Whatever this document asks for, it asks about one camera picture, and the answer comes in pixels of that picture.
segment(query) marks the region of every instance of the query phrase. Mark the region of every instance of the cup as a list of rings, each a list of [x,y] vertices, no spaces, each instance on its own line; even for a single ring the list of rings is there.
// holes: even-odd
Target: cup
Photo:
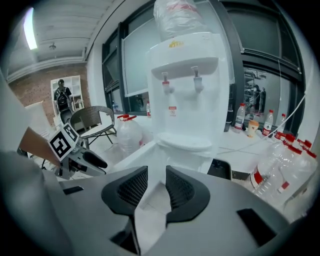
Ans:
[[[248,125],[248,134],[247,136],[253,138],[256,134],[256,130],[259,127],[259,123],[255,120],[250,120]]]

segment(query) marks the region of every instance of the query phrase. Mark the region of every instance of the label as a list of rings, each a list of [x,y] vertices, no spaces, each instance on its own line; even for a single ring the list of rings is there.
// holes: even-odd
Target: label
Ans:
[[[258,165],[254,168],[253,173],[251,173],[250,179],[254,188],[256,188],[264,180],[258,170]]]
[[[280,139],[281,136],[280,136],[280,133],[284,133],[284,128],[283,127],[279,127],[278,130],[276,131],[276,134],[275,134],[275,138],[276,139]]]
[[[172,42],[169,44],[169,48],[179,47],[179,46],[183,46],[183,45],[184,45],[184,42],[181,42],[181,41],[172,41]]]
[[[289,187],[289,182],[288,181],[285,181],[282,185],[281,185],[281,187],[278,189],[278,191],[280,192],[280,193],[282,193],[283,191],[285,191],[285,189],[287,188],[287,187]]]
[[[272,124],[265,122],[262,130],[262,135],[268,136],[271,131]]]
[[[241,115],[237,115],[235,118],[234,128],[241,130],[242,125],[244,124],[245,118]]]
[[[170,106],[169,107],[169,113],[170,117],[175,117],[177,112],[177,107],[176,106]]]

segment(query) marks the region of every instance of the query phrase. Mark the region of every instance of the fluorescent light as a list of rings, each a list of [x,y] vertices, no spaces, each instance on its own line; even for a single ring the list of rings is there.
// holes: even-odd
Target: fluorescent light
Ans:
[[[26,12],[26,15],[24,18],[24,23],[23,23],[25,38],[26,38],[26,41],[28,43],[30,50],[38,48],[37,43],[36,43],[36,39],[35,39],[34,26],[33,26],[33,21],[32,21],[33,13],[34,13],[34,9],[30,8]]]

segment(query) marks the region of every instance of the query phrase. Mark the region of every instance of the plastic bottle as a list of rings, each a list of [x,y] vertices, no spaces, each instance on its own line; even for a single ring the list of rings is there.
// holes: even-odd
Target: plastic bottle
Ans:
[[[285,120],[286,120],[286,114],[283,113],[282,116],[281,116],[280,124],[282,124]],[[279,139],[279,137],[280,137],[279,133],[282,133],[282,134],[283,134],[284,130],[285,130],[285,123],[284,123],[283,125],[280,125],[280,126],[279,126],[279,128],[278,128],[278,130],[276,131],[276,134],[275,134],[274,137],[275,137],[276,139]]]
[[[237,134],[240,133],[242,129],[242,125],[244,124],[245,116],[246,116],[245,104],[241,103],[238,111],[236,112],[235,124],[233,127],[233,131],[235,133]]]
[[[246,187],[252,191],[259,185],[264,183],[272,174],[273,169],[283,157],[286,148],[295,141],[295,137],[291,134],[280,134],[280,139],[277,143],[271,144],[258,157],[258,163],[253,172],[249,175]]]
[[[273,114],[273,110],[270,109],[268,115],[266,116],[265,122],[264,122],[264,126],[263,126],[263,130],[262,130],[262,135],[263,136],[268,136],[270,131],[271,131],[271,127],[272,124],[274,123],[274,114]]]
[[[301,139],[297,139],[297,142],[295,143],[296,148],[302,150],[304,148],[305,142],[302,141]]]
[[[309,161],[310,170],[313,170],[313,173],[300,188],[300,192],[295,193],[296,195],[292,196],[284,206],[283,214],[290,222],[294,222],[307,214],[319,191],[320,172],[316,171],[318,166],[317,156],[310,151],[302,152],[302,154]]]
[[[250,108],[250,115],[249,115],[250,120],[253,120],[255,118],[255,112],[256,112],[255,105],[252,105],[252,107]]]
[[[309,151],[310,148],[311,148],[311,146],[312,146],[312,143],[311,143],[309,140],[305,140],[304,143],[303,143],[303,145],[302,145],[302,148],[303,148],[304,150]]]
[[[283,206],[296,188],[296,173],[303,166],[302,158],[299,157],[301,153],[301,150],[289,145],[283,153],[282,161],[276,164],[269,178],[253,193],[277,209]]]
[[[146,116],[151,118],[151,110],[150,110],[150,102],[149,100],[146,102]]]
[[[128,114],[124,114],[122,117],[117,137],[123,157],[126,158],[143,145],[143,133],[139,124],[133,120],[136,115],[129,117]]]

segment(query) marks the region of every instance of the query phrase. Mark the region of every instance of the person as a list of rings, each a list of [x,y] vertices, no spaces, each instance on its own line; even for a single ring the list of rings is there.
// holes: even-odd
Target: person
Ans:
[[[60,162],[48,142],[29,127],[30,117],[9,88],[0,70],[0,151],[17,152],[18,148],[46,159],[56,166]]]
[[[57,113],[69,108],[67,100],[69,100],[70,103],[72,102],[72,98],[70,98],[71,91],[68,87],[65,87],[65,81],[63,79],[58,81],[58,86],[59,87],[55,90],[53,96],[54,106]]]

